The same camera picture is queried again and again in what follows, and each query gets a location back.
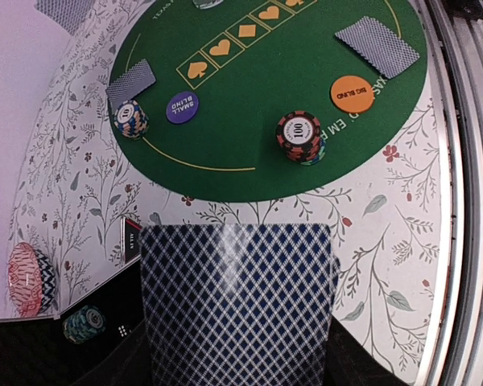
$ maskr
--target red patterned object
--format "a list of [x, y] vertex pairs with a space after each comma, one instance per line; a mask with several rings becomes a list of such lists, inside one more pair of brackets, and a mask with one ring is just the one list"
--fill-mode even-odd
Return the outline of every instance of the red patterned object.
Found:
[[36, 316], [41, 307], [42, 281], [34, 249], [27, 243], [17, 244], [9, 259], [10, 299], [23, 318]]

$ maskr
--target purple disc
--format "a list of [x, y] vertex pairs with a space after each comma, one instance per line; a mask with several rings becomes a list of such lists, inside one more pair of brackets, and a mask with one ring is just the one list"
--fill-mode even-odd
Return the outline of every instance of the purple disc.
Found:
[[185, 91], [174, 96], [167, 106], [167, 118], [171, 123], [181, 125], [190, 121], [199, 110], [199, 97]]

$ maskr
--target floral tablecloth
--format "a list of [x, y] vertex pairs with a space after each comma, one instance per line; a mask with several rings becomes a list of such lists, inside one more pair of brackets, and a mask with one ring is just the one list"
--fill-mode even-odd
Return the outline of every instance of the floral tablecloth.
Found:
[[[60, 292], [48, 313], [69, 308], [124, 268], [123, 216], [144, 225], [327, 223], [342, 266], [336, 317], [386, 369], [414, 381], [430, 322], [439, 246], [448, 242], [440, 239], [440, 192], [449, 189], [440, 186], [439, 137], [445, 128], [435, 118], [430, 76], [397, 136], [342, 179], [270, 202], [199, 201], [138, 173], [109, 125], [110, 70], [130, 26], [151, 3], [95, 2], [35, 121], [9, 251], [26, 241], [52, 259]], [[386, 81], [376, 85], [379, 98]], [[345, 130], [351, 121], [343, 113], [337, 118]]]

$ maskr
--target green felt surface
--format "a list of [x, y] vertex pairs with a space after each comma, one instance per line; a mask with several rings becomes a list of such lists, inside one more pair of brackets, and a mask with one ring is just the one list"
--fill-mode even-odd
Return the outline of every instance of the green felt surface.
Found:
[[[402, 38], [421, 59], [385, 84], [334, 37], [363, 16], [377, 18], [397, 32], [384, 0], [304, 0], [293, 8], [304, 8], [296, 14], [282, 8], [279, 20], [268, 21], [270, 31], [258, 25], [260, 35], [240, 39], [249, 47], [232, 41], [229, 55], [216, 57], [219, 69], [200, 50], [207, 54], [222, 39], [231, 39], [221, 35], [225, 31], [236, 37], [240, 24], [256, 24], [248, 14], [257, 18], [273, 3], [228, 0], [211, 10], [198, 10], [190, 0], [158, 0], [127, 36], [110, 80], [141, 59], [149, 62], [158, 81], [136, 101], [150, 119], [146, 139], [165, 155], [143, 140], [124, 138], [112, 125], [120, 147], [149, 179], [182, 195], [212, 201], [277, 199], [346, 175], [401, 129], [424, 86], [427, 47], [421, 24], [406, 1], [390, 4]], [[197, 62], [208, 64], [204, 76], [185, 80], [190, 63]], [[376, 84], [374, 106], [360, 117], [341, 112], [330, 100], [332, 83], [344, 75]], [[185, 90], [199, 97], [199, 112], [192, 121], [173, 125], [166, 118], [167, 103]], [[315, 166], [288, 160], [275, 141], [279, 119], [295, 110], [316, 115], [327, 134], [326, 156]]]

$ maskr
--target orange disc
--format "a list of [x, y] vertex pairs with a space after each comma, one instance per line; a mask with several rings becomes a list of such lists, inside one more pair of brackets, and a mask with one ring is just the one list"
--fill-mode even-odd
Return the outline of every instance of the orange disc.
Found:
[[361, 114], [374, 104], [372, 85], [359, 76], [342, 76], [331, 87], [335, 106], [346, 113]]

